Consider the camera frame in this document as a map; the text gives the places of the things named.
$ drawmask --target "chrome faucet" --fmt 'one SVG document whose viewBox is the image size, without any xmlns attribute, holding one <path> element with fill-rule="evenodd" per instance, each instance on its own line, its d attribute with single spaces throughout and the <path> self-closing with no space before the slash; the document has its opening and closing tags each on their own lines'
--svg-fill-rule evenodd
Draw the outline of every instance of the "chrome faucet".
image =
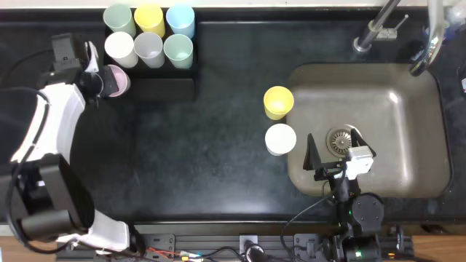
<svg viewBox="0 0 466 262">
<path fill-rule="evenodd" d="M 388 16 L 400 3 L 400 0 L 389 0 L 382 8 L 376 19 L 368 24 L 368 28 L 361 37 L 353 41 L 353 47 L 358 52 L 367 52 L 372 47 L 372 41 L 382 31 L 384 23 Z M 434 61 L 438 50 L 442 45 L 445 25 L 443 24 L 443 5 L 442 0 L 427 0 L 429 12 L 429 40 L 422 54 L 414 61 L 409 72 L 413 76 L 418 76 L 424 72 L 427 67 Z"/>
</svg>

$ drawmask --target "sink drain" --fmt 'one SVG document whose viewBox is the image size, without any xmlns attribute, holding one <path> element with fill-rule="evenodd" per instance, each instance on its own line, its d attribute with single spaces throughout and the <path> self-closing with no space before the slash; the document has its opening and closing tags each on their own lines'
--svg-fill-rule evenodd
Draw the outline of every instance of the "sink drain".
<svg viewBox="0 0 466 262">
<path fill-rule="evenodd" d="M 351 144 L 351 129 L 354 128 L 348 124 L 343 127 L 333 128 L 327 134 L 327 148 L 336 157 L 343 158 L 346 156 Z"/>
</svg>

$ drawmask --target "blue cup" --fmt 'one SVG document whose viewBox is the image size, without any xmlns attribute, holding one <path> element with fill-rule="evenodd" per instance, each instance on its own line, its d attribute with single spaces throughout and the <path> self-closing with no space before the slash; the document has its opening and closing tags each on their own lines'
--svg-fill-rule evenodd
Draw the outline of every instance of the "blue cup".
<svg viewBox="0 0 466 262">
<path fill-rule="evenodd" d="M 187 4 L 176 4 L 167 11 L 167 22 L 173 33 L 194 36 L 194 10 Z"/>
</svg>

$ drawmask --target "stainless steel sink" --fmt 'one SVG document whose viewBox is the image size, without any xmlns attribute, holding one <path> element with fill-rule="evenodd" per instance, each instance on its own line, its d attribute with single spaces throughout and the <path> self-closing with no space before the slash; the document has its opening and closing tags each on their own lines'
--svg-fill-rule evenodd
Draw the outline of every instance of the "stainless steel sink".
<svg viewBox="0 0 466 262">
<path fill-rule="evenodd" d="M 381 197 L 437 197 L 450 179 L 441 103 L 429 72 L 413 77 L 403 64 L 313 64 L 297 68 L 288 87 L 295 104 L 286 122 L 296 132 L 288 174 L 303 193 L 320 196 L 323 182 L 303 170 L 307 134 L 322 162 L 336 161 L 355 127 L 377 157 L 358 176 L 363 192 Z"/>
</svg>

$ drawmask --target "black countertop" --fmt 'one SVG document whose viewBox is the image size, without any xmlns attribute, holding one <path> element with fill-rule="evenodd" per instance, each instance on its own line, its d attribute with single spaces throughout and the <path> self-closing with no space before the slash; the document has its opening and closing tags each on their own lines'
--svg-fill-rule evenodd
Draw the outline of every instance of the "black countertop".
<svg viewBox="0 0 466 262">
<path fill-rule="evenodd" d="M 286 156 L 268 153 L 264 134 L 276 122 L 265 116 L 262 98 L 268 88 L 286 86 L 291 72 L 305 63 L 407 63 L 401 50 L 422 39 L 426 10 L 395 11 L 389 24 L 410 14 L 398 40 L 375 43 L 368 54 L 356 55 L 352 40 L 376 13 L 197 10 L 195 102 L 148 104 L 117 98 L 82 114 L 71 164 L 96 208 L 117 220 L 137 222 L 283 221 L 315 203 L 319 198 L 300 193 L 291 183 Z M 93 41 L 103 54 L 101 14 L 1 11 L 0 72 L 20 57 L 50 48 L 50 37 L 59 33 Z M 465 36 L 444 44 L 431 68 L 440 83 L 454 174 L 450 186 L 436 199 L 384 199 L 386 222 L 466 218 L 466 101 L 456 77 L 465 47 Z M 8 86 L 35 86 L 51 62 L 45 55 L 26 63 Z M 322 204 L 304 219 L 331 222 L 334 216 L 333 207 Z"/>
</svg>

